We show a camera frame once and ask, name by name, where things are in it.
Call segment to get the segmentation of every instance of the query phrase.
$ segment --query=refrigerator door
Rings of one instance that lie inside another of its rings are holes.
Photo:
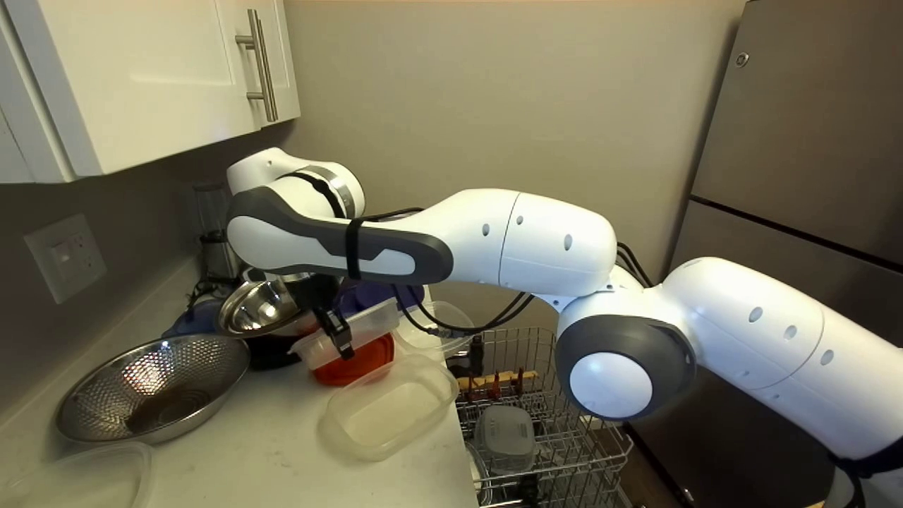
[[[747,3],[693,194],[903,265],[901,19],[899,0]]]
[[[903,345],[903,275],[690,201],[672,268],[702,256],[768,274]],[[827,495],[833,467],[821,445],[709,372],[634,428],[700,508],[802,507]]]

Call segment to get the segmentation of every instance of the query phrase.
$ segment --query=metal colander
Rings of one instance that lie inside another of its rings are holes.
[[[138,346],[79,381],[60,405],[57,427],[90,443],[171,439],[213,416],[249,361],[243,341],[216,335]]]

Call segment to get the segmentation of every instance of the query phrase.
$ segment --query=dishwasher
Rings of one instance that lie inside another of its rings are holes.
[[[618,425],[581,413],[565,398],[555,376],[554,343],[555,335],[543,328],[515,328],[484,332],[470,344],[471,377],[459,377],[455,405],[464,440],[480,463],[474,482],[479,504],[628,508],[619,479],[633,443]],[[499,471],[498,460],[473,445],[480,415],[494,405],[529,414],[535,452],[528,470]]]

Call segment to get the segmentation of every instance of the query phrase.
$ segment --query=white countertop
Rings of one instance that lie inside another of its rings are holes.
[[[395,455],[359,462],[318,435],[335,391],[302,364],[248,372],[217,415],[155,447],[149,508],[477,507],[453,405],[436,428]]]

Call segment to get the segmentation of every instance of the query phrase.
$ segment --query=stainless steel bowl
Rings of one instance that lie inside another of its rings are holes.
[[[243,339],[271,334],[296,321],[305,311],[295,304],[280,280],[246,282],[219,309],[217,332]]]
[[[222,407],[249,361],[243,341],[216,335],[138,346],[70,390],[57,411],[57,428],[83,443],[172,439]]]

